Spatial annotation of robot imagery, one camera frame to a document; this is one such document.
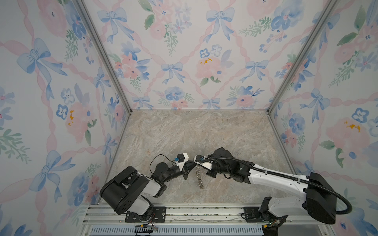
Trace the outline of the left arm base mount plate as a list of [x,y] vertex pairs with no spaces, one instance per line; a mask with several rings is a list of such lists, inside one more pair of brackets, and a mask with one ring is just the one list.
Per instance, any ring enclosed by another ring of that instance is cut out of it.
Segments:
[[146,199],[137,199],[126,212],[126,223],[164,223],[166,207],[156,207]]

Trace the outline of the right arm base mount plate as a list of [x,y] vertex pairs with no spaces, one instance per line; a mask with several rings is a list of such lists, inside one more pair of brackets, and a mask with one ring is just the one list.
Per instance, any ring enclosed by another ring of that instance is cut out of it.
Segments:
[[261,206],[243,207],[241,217],[247,223],[265,223],[264,228],[279,228],[287,219],[287,215],[277,217],[269,211],[269,203],[272,197],[265,197]]

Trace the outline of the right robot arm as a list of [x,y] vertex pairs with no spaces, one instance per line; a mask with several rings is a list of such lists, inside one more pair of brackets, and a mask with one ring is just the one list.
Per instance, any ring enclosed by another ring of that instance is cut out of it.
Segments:
[[336,193],[320,174],[305,176],[273,171],[234,158],[223,147],[208,156],[196,155],[194,161],[213,177],[225,174],[238,183],[263,185],[290,194],[285,198],[264,198],[259,212],[266,221],[290,215],[308,215],[324,224],[333,225],[336,222]]

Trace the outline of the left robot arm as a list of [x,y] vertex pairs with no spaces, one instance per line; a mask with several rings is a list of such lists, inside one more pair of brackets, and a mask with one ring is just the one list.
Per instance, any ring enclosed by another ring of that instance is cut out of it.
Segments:
[[129,166],[102,187],[100,197],[118,215],[131,212],[143,216],[149,214],[153,207],[146,195],[160,197],[167,189],[166,182],[178,177],[186,180],[196,166],[193,161],[178,163],[172,167],[161,162],[150,177]]

